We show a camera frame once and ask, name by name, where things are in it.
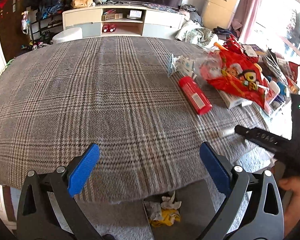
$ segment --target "metal bolt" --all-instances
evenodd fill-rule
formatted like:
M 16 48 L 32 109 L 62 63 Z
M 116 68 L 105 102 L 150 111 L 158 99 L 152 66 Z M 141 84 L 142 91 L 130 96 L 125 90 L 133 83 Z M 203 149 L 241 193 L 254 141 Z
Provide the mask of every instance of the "metal bolt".
M 28 171 L 28 176 L 29 176 L 29 177 L 32 177 L 33 175 L 34 175 L 34 171 L 33 171 L 33 170 Z
M 63 173 L 66 170 L 66 168 L 64 166 L 59 166 L 57 168 L 57 173 Z
M 265 170 L 265 175 L 268 177 L 271 177 L 272 173 L 271 173 L 271 171 Z
M 235 167 L 234 167 L 234 170 L 235 170 L 236 172 L 242 172 L 242 171 L 243 171 L 243 168 L 242 168 L 241 166 L 235 166 Z

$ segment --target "red cylindrical container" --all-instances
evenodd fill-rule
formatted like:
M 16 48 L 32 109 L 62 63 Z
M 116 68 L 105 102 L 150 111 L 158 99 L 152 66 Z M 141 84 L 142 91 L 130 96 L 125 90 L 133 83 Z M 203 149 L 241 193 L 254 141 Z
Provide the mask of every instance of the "red cylindrical container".
M 111 24 L 110 27 L 109 27 L 109 31 L 111 33 L 115 32 L 115 29 L 116 29 L 116 25 L 115 24 Z
M 212 104 L 191 77 L 181 78 L 179 86 L 197 111 L 197 114 L 206 114 L 211 110 Z
M 105 24 L 102 27 L 102 32 L 103 33 L 109 32 L 109 29 L 110 29 L 110 25 L 109 24 Z

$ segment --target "gray tablecloth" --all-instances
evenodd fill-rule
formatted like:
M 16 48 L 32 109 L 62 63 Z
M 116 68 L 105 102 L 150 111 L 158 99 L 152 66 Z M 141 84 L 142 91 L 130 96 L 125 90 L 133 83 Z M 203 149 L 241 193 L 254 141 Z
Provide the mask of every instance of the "gray tablecloth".
M 266 128 L 258 110 L 228 110 L 207 86 L 213 109 L 198 116 L 179 76 L 167 78 L 171 53 L 200 51 L 180 41 L 104 37 L 17 57 L 0 78 L 0 183 L 21 188 L 28 170 L 51 172 L 92 142 L 100 161 L 79 196 L 90 201 L 140 199 L 203 178 L 203 141 L 238 160 L 255 145 L 217 132 Z

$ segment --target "blue gripper pad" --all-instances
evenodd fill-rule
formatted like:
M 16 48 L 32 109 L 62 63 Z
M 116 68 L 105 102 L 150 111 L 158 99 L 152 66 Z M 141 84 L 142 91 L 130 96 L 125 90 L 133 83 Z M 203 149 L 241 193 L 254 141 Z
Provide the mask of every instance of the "blue gripper pad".
M 229 197 L 232 191 L 230 187 L 231 178 L 208 143 L 204 142 L 201 144 L 200 158 L 218 191 Z
M 84 184 L 98 161 L 99 146 L 97 144 L 92 144 L 69 176 L 68 192 L 71 197 L 82 191 Z

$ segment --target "cabinet drawer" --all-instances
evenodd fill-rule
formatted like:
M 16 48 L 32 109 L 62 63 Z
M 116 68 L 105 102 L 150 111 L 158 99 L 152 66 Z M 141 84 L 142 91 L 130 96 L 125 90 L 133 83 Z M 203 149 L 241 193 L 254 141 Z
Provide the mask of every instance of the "cabinet drawer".
M 80 27 L 82 29 L 82 37 L 94 37 L 101 35 L 101 23 L 85 23 L 85 24 L 77 24 L 75 26 L 68 26 L 66 29 Z
M 64 14 L 65 26 L 101 22 L 102 9 L 90 9 Z
M 142 36 L 175 40 L 177 33 L 177 28 L 145 23 L 143 26 Z
M 145 23 L 158 24 L 179 29 L 184 16 L 178 13 L 169 12 L 157 12 L 149 11 L 146 12 Z

